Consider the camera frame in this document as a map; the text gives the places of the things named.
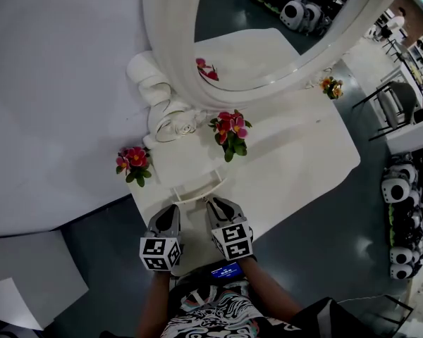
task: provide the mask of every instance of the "white robot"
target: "white robot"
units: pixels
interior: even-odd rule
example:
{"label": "white robot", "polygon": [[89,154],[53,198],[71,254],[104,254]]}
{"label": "white robot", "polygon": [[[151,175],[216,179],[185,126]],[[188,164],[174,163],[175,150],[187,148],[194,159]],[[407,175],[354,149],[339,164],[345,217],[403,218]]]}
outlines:
{"label": "white robot", "polygon": [[[241,207],[215,195],[205,202],[216,248],[228,261],[250,256],[252,230]],[[171,271],[180,255],[180,210],[171,205],[150,219],[140,240],[140,258],[148,270]]]}

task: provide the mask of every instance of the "dark floor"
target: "dark floor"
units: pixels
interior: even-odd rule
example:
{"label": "dark floor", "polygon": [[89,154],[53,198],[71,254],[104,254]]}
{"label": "dark floor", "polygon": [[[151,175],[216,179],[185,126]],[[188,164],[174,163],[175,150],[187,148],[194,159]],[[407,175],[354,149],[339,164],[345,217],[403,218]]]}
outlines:
{"label": "dark floor", "polygon": [[270,27],[279,30],[301,55],[321,39],[288,29],[278,15],[255,0],[200,0],[195,41],[200,42],[239,30]]}
{"label": "dark floor", "polygon": [[[344,81],[336,101],[361,164],[334,190],[285,219],[254,243],[259,263],[304,306],[325,296],[337,301],[378,294],[399,295],[406,281],[388,276],[384,204],[379,193],[388,156],[382,139],[368,142],[377,119],[346,65],[333,76]],[[90,290],[55,319],[48,335],[97,338],[102,330],[133,336],[151,274],[138,258],[145,225],[133,200],[63,228],[66,243]],[[384,298],[343,306],[370,325]]]}

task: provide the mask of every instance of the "cable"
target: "cable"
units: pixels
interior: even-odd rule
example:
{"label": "cable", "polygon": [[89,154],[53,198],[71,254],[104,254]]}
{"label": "cable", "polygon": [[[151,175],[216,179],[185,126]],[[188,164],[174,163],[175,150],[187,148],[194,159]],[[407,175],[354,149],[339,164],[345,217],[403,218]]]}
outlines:
{"label": "cable", "polygon": [[337,304],[342,304],[342,303],[345,303],[346,301],[360,301],[360,300],[363,300],[363,299],[379,298],[381,296],[385,296],[385,294],[380,294],[378,296],[363,296],[362,298],[345,299],[343,301],[338,301]]}

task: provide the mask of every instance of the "black and white shirt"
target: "black and white shirt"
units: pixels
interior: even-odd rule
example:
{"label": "black and white shirt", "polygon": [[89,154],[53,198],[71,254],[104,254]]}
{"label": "black and white shirt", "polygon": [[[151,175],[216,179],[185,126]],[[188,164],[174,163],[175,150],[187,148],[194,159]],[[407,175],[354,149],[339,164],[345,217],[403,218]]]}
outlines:
{"label": "black and white shirt", "polygon": [[190,292],[161,338],[304,337],[299,328],[264,317],[249,299],[248,287],[242,280]]}

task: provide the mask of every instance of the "white box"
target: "white box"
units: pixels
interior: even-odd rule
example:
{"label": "white box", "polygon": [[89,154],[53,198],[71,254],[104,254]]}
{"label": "white box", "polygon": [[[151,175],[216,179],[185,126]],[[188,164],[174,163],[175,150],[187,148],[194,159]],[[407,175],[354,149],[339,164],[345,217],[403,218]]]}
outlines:
{"label": "white box", "polygon": [[177,238],[141,238],[140,258],[148,270],[171,271],[180,257]]}
{"label": "white box", "polygon": [[213,229],[211,233],[216,247],[228,261],[252,254],[251,231],[247,222]]}

